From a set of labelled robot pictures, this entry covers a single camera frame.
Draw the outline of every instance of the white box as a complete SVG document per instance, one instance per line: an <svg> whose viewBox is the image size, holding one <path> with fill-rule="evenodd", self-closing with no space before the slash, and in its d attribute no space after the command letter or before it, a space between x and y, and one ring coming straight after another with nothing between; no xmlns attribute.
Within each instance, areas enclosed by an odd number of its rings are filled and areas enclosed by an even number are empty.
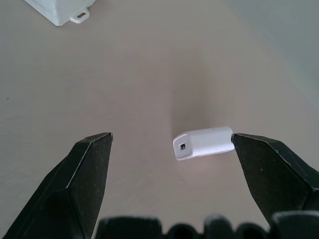
<svg viewBox="0 0 319 239"><path fill-rule="evenodd" d="M54 25L61 26L68 21L82 23L88 19L90 7L95 0L25 0Z"/></svg>
<svg viewBox="0 0 319 239"><path fill-rule="evenodd" d="M173 140L177 160L232 151L233 131L230 127L207 128L180 134Z"/></svg>

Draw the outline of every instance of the beige table surface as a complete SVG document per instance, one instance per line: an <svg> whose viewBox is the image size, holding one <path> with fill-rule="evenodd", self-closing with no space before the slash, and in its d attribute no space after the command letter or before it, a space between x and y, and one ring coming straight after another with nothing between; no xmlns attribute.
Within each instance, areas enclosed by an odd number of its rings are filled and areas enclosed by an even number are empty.
<svg viewBox="0 0 319 239"><path fill-rule="evenodd" d="M222 0L97 0L56 27L0 1L0 236L82 138L114 134L99 217L202 231L211 214L265 228L235 152L184 162L172 138L207 127L279 139L319 169L317 95Z"/></svg>

